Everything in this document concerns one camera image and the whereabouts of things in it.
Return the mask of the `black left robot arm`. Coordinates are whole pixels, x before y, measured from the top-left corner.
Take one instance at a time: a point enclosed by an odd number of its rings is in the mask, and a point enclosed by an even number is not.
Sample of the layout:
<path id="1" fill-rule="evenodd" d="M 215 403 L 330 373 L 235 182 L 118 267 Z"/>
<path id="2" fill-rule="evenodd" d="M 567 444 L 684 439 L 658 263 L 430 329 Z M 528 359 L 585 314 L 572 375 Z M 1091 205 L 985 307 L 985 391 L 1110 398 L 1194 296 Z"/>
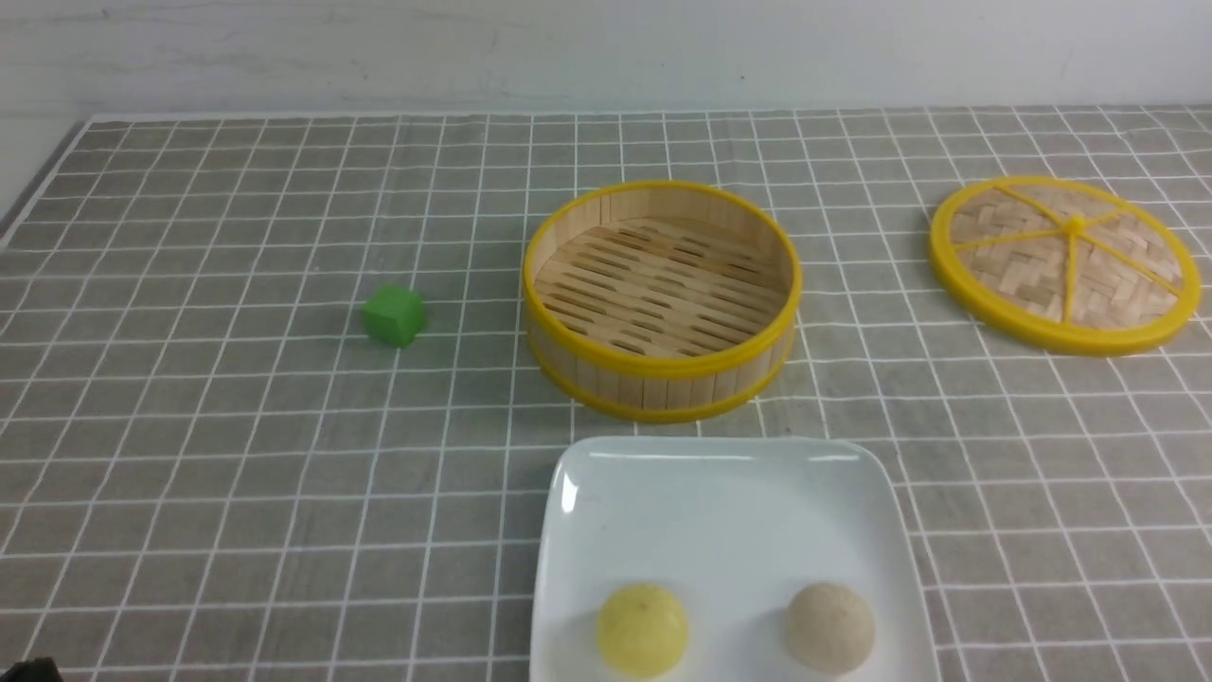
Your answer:
<path id="1" fill-rule="evenodd" d="M 63 682 L 63 676 L 52 657 L 35 657 L 15 663 L 1 674 L 0 682 Z"/>

